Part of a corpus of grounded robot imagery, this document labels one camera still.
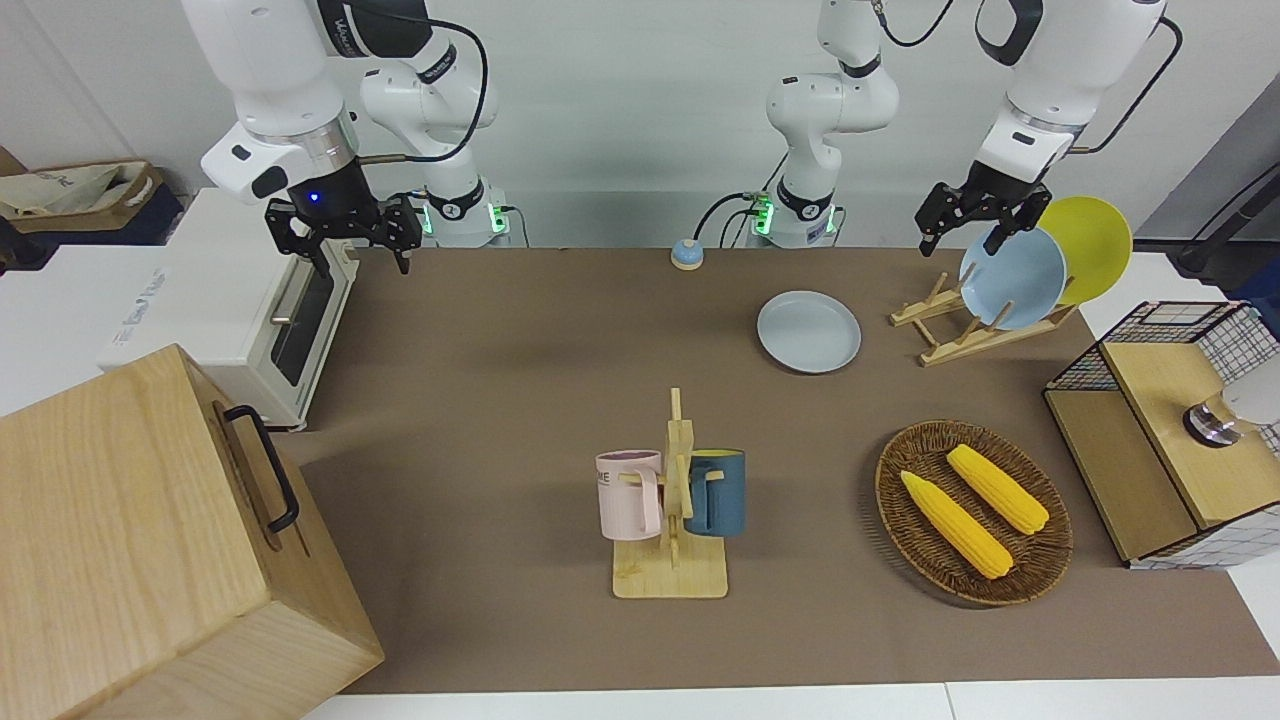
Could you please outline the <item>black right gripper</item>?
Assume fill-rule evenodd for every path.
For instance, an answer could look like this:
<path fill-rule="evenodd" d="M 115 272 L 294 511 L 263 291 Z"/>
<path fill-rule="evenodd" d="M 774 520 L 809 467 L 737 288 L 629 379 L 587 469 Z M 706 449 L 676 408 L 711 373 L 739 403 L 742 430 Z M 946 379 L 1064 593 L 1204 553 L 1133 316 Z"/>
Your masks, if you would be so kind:
<path fill-rule="evenodd" d="M 422 245 L 419 210 L 407 193 L 376 199 L 358 161 L 307 179 L 273 199 L 265 222 L 279 251 L 308 251 L 317 275 L 332 279 L 323 240 L 353 240 L 396 251 L 396 265 L 410 274 L 412 250 Z"/>

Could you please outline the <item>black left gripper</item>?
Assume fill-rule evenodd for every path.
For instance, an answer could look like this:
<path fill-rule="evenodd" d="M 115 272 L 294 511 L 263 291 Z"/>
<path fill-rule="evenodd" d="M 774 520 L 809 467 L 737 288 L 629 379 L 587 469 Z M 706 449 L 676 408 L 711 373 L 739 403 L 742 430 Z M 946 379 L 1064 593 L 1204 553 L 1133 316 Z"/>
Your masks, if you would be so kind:
<path fill-rule="evenodd" d="M 995 256 L 1019 231 L 1036 227 L 1053 195 L 1039 181 L 1023 181 L 974 161 L 965 181 L 937 183 L 918 209 L 919 251 L 931 258 L 942 234 L 970 222 L 997 223 L 986 236 L 986 255 Z"/>

